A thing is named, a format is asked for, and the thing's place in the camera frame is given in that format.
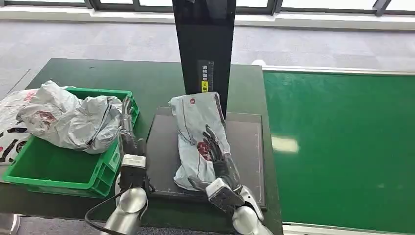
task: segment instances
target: white plastic bag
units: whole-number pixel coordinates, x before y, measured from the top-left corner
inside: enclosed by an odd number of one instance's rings
[[[0,165],[9,165],[30,137],[26,125],[16,120],[16,115],[37,89],[16,91],[0,101]]]
[[[48,81],[16,119],[23,121],[30,133],[58,147],[98,154],[117,137],[121,106],[114,96],[78,99]]]
[[[187,190],[196,190],[188,181],[189,176],[206,182],[216,179],[208,147],[203,142],[206,125],[216,134],[224,154],[231,152],[226,139],[219,94],[207,92],[183,95],[172,98],[169,105],[173,108],[179,129],[179,155],[182,162],[174,182]]]

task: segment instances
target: green tabletop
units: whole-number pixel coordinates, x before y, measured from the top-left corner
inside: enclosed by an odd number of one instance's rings
[[[38,88],[48,80],[60,86],[132,91],[140,107],[135,134],[142,138],[147,137],[156,108],[167,107],[172,97],[184,94],[180,63],[51,59],[27,88]],[[282,234],[261,67],[233,65],[228,97],[229,112],[261,114],[263,117],[265,190],[268,208],[265,213],[265,223],[275,235]],[[0,212],[42,217],[83,219],[85,212],[101,201],[92,198],[33,193],[4,183],[0,184],[0,191]],[[105,205],[96,212],[95,219],[106,220],[114,208],[114,202]],[[155,198],[150,199],[143,225],[214,232],[232,231],[231,222],[226,220],[213,205]]]
[[[264,79],[282,220],[415,234],[415,76]]]

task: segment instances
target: black scanning platform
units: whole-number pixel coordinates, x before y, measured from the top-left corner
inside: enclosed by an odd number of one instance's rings
[[[226,134],[240,183],[253,192],[258,205],[265,209],[261,115],[228,112]],[[150,197],[208,203],[204,192],[189,191],[174,183],[173,177],[181,162],[178,128],[171,108],[157,108],[147,139],[146,155],[149,160],[147,174],[156,190]]]

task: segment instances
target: robotic hand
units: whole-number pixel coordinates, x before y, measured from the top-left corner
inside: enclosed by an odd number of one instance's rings
[[[195,177],[189,181],[195,189],[205,191],[209,201],[232,216],[233,227],[243,235],[272,235],[262,224],[264,215],[253,193],[239,183],[239,173],[230,154],[223,154],[218,139],[206,125],[204,142],[209,146],[216,180],[212,183],[202,182]]]
[[[121,167],[119,187],[114,197],[98,204],[85,215],[85,221],[100,230],[101,235],[135,235],[140,227],[141,217],[148,207],[147,194],[154,189],[149,183],[145,157],[145,140],[137,141],[133,133],[131,119],[131,100],[127,97],[122,103],[121,130],[119,132],[119,149]],[[101,227],[88,219],[88,214],[103,203],[120,196],[117,207],[108,218],[105,227]]]

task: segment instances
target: black display stand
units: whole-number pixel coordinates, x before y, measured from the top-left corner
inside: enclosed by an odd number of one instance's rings
[[[218,92],[227,114],[236,0],[173,0],[186,94]]]

